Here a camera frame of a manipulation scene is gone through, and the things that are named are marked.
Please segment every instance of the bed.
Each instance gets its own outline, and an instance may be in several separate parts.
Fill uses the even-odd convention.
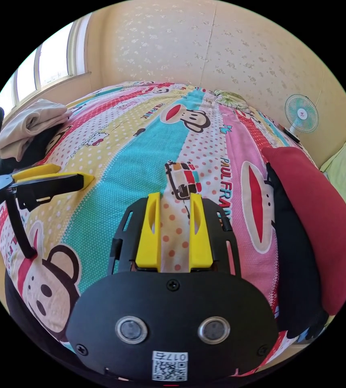
[[[33,262],[21,253],[0,206],[7,272],[32,314],[65,347],[73,351],[65,335],[72,308],[106,275],[124,211],[153,192],[162,194],[162,272],[188,271],[189,197],[199,193],[225,210],[239,241],[242,277],[265,295],[277,317],[274,203],[262,149],[299,148],[314,162],[281,125],[240,96],[225,97],[185,84],[124,82],[69,104],[69,121],[37,165],[53,163],[61,172],[82,171],[95,180],[82,192],[20,211],[38,252]],[[44,295],[42,284],[50,288]],[[263,365],[296,340],[281,332]]]

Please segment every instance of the window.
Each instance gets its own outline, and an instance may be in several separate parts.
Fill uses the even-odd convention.
[[[42,44],[38,68],[41,86],[68,75],[67,46],[72,24],[57,31]]]
[[[50,83],[85,72],[84,38],[90,16],[61,28],[21,63],[0,92],[5,116]]]
[[[22,101],[29,94],[36,91],[36,82],[34,80],[34,50],[21,64],[17,72],[17,92],[18,100]]]
[[[11,77],[0,92],[0,107],[7,115],[13,109],[13,77]]]

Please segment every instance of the red pillow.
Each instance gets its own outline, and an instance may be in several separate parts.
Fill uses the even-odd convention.
[[[346,301],[346,203],[295,147],[264,148],[310,239],[320,273],[322,304],[336,315]]]

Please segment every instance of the window sill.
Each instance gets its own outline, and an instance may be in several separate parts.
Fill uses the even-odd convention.
[[[5,125],[6,123],[8,123],[12,118],[14,118],[21,110],[23,110],[24,108],[27,108],[31,101],[34,100],[34,99],[37,99],[37,98],[40,98],[41,95],[43,95],[44,93],[46,93],[47,91],[59,86],[59,85],[63,85],[67,82],[69,82],[70,80],[74,80],[76,78],[83,78],[83,77],[86,77],[86,76],[89,76],[91,73],[90,72],[86,72],[84,74],[79,74],[79,75],[76,75],[76,76],[66,76],[66,77],[62,77],[56,81],[53,81],[51,82],[50,84],[48,85],[45,85],[44,87],[42,87],[40,90],[36,90],[34,91],[33,93],[29,94],[27,97],[25,97],[23,100],[20,101],[20,103],[15,106],[3,119],[3,125]]]

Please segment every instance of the beige towel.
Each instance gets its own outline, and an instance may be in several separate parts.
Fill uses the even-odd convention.
[[[34,136],[68,121],[72,111],[66,106],[40,99],[19,112],[0,132],[0,159],[20,162]]]

